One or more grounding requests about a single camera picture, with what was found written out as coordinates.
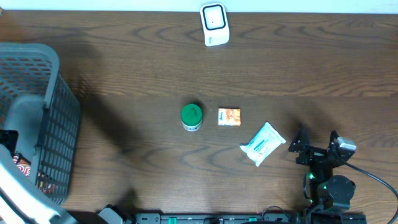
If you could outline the green lid jar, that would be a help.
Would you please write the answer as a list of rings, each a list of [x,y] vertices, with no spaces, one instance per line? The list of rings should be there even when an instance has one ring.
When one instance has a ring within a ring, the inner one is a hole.
[[[198,131],[203,122],[203,112],[198,105],[187,104],[182,108],[180,118],[186,131]]]

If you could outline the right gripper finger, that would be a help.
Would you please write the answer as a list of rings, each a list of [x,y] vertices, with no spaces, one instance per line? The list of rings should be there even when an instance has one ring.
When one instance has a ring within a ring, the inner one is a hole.
[[[298,133],[289,146],[289,152],[304,152],[310,145],[307,129],[303,124],[300,125]]]
[[[338,149],[338,147],[339,147],[339,144],[337,143],[338,138],[339,138],[338,133],[336,132],[336,130],[333,130],[330,133],[328,152],[335,152]]]

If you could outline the red Top chocolate bar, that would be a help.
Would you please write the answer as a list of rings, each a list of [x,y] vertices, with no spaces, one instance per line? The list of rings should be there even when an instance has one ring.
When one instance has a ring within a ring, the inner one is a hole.
[[[26,176],[30,177],[30,162],[25,160],[22,156],[13,156],[13,161],[16,164],[17,168]]]

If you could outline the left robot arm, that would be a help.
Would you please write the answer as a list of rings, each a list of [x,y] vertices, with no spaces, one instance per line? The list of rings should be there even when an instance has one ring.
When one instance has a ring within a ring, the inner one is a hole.
[[[17,131],[1,131],[1,218],[6,223],[77,223],[16,166]]]

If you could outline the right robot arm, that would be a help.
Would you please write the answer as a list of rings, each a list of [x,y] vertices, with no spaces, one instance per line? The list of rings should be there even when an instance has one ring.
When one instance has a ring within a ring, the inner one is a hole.
[[[296,163],[307,166],[303,178],[303,194],[310,200],[299,218],[302,223],[343,223],[350,208],[356,185],[343,175],[335,175],[333,169],[342,166],[356,152],[355,143],[336,131],[330,133],[328,147],[322,149],[310,144],[304,125],[289,146],[296,152]]]

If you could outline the white wet wipes pack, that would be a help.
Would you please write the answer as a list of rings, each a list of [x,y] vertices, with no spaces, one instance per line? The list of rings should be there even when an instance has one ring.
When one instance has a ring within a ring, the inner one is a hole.
[[[240,149],[259,167],[267,156],[285,143],[280,133],[269,122],[265,122],[249,143],[240,145]]]

